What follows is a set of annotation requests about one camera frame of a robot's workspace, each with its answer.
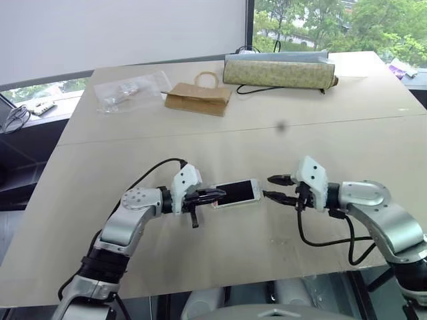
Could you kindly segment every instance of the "green foliage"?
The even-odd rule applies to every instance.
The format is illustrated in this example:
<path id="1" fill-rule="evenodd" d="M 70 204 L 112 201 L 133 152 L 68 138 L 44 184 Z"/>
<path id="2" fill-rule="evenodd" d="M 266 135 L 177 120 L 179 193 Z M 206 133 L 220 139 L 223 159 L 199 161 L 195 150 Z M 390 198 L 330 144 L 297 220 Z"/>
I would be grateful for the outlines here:
<path id="1" fill-rule="evenodd" d="M 2 94 L 13 103 L 20 103 L 22 101 L 31 100 L 38 97 L 46 97 L 51 95 L 47 91 L 48 88 L 54 87 L 56 93 L 66 93 L 78 90 L 84 90 L 89 78 L 72 79 L 67 81 L 61 81 L 58 83 L 46 83 L 42 85 L 32 85 L 29 87 L 12 89 L 2 92 Z"/>
<path id="2" fill-rule="evenodd" d="M 302 28 L 296 19 L 304 20 Z M 427 67 L 427 0 L 359 0 L 347 12 L 340 0 L 256 0 L 254 21 L 254 45 L 262 51 L 273 50 L 274 32 L 282 51 L 371 50 L 385 61 Z M 290 43 L 291 37 L 305 43 Z"/>
<path id="3" fill-rule="evenodd" d="M 270 16 L 266 11 L 256 11 L 254 13 L 254 34 L 262 31 L 265 33 L 265 36 L 268 37 L 268 33 L 277 30 L 278 27 L 278 21 L 270 19 Z"/>
<path id="4" fill-rule="evenodd" d="M 252 43 L 261 52 L 273 52 L 276 40 L 263 35 L 254 35 Z M 280 43 L 282 44 L 282 51 L 313 51 L 313 48 L 308 47 L 307 43 L 299 44 L 289 41 L 280 41 Z"/>
<path id="5" fill-rule="evenodd" d="M 340 34 L 343 24 L 344 6 L 339 0 L 309 0 L 308 16 L 304 27 L 314 42 L 314 49 L 326 47 L 331 39 Z"/>

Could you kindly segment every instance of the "paper bag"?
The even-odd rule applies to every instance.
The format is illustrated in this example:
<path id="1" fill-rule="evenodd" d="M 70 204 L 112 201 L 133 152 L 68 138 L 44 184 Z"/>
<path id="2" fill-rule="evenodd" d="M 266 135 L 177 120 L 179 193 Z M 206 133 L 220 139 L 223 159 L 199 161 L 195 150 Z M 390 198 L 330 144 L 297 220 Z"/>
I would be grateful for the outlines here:
<path id="1" fill-rule="evenodd" d="M 199 77 L 203 74 L 215 77 L 215 87 L 200 87 Z M 165 106 L 172 109 L 224 116 L 232 92 L 227 88 L 218 88 L 218 77 L 215 73 L 204 71 L 195 79 L 195 85 L 178 83 L 167 93 Z"/>

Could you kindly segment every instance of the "clear plastic bag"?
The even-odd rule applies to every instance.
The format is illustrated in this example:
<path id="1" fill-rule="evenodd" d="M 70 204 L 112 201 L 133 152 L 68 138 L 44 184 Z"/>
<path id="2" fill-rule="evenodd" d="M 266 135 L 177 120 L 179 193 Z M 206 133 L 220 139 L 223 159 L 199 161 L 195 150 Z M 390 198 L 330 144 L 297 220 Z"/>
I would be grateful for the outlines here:
<path id="1" fill-rule="evenodd" d="M 161 101 L 162 92 L 171 90 L 163 71 L 150 75 L 95 85 L 95 94 L 101 103 L 99 112 L 121 113 Z"/>

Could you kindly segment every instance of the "smartphone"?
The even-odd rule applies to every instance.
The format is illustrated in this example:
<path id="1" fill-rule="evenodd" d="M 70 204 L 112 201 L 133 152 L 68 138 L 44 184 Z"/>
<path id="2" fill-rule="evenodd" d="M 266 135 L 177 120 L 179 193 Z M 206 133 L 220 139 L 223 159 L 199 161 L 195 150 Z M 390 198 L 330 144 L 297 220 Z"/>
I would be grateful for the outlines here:
<path id="1" fill-rule="evenodd" d="M 224 190 L 227 193 L 226 196 L 212 203 L 214 208 L 250 203 L 261 199 L 261 191 L 257 179 L 220 183 L 212 187 Z"/>

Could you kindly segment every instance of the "window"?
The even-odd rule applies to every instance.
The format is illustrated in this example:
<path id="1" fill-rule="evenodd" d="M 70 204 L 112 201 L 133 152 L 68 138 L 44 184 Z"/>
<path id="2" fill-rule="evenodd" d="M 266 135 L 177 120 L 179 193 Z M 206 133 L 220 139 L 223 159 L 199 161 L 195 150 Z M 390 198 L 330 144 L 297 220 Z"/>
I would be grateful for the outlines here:
<path id="1" fill-rule="evenodd" d="M 375 51 L 427 67 L 426 0 L 254 0 L 252 44 L 272 52 Z"/>
<path id="2" fill-rule="evenodd" d="M 66 97 L 66 95 L 64 95 L 65 93 L 84 90 L 88 80 L 89 78 L 80 78 L 54 83 L 46 83 L 42 85 L 32 85 L 30 87 L 4 91 L 2 94 L 16 105 L 28 102 L 34 103 L 45 97 L 62 99 Z"/>
<path id="3" fill-rule="evenodd" d="M 32 113 L 26 126 L 36 125 L 43 123 L 47 118 L 52 121 L 69 117 L 79 103 L 88 80 L 89 78 L 80 78 L 32 85 L 4 91 L 1 94 L 16 107 L 26 106 Z"/>

